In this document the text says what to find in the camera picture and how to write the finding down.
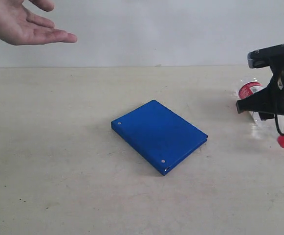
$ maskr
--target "human hand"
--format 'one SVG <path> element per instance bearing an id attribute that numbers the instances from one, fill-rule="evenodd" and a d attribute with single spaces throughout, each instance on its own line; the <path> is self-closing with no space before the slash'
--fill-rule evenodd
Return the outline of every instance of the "human hand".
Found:
<path id="1" fill-rule="evenodd" d="M 44 11 L 52 11 L 51 0 L 29 0 Z M 23 6 L 24 0 L 0 0 L 0 39 L 18 45 L 43 45 L 49 43 L 74 43 L 77 37 L 64 30 L 55 29 L 49 19 L 38 16 Z"/>

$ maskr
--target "table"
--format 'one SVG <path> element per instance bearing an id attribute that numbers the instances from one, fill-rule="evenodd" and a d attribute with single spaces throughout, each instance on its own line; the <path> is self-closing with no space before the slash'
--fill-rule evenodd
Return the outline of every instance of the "table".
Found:
<path id="1" fill-rule="evenodd" d="M 246 66 L 0 69 L 0 235 L 284 235 L 284 149 Z M 156 99 L 209 139 L 161 176 L 110 122 Z"/>

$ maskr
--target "blue box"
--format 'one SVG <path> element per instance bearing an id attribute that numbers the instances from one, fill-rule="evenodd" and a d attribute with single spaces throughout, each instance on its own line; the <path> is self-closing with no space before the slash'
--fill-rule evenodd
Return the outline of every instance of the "blue box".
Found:
<path id="1" fill-rule="evenodd" d="M 112 121 L 111 128 L 163 176 L 208 139 L 156 100 Z"/>

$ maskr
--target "white backdrop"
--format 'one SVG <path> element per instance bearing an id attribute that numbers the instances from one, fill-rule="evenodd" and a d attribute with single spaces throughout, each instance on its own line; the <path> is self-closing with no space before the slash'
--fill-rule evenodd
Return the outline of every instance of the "white backdrop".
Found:
<path id="1" fill-rule="evenodd" d="M 0 67 L 246 64 L 249 51 L 284 43 L 281 0 L 55 0 L 36 10 L 76 44 L 6 45 Z"/>

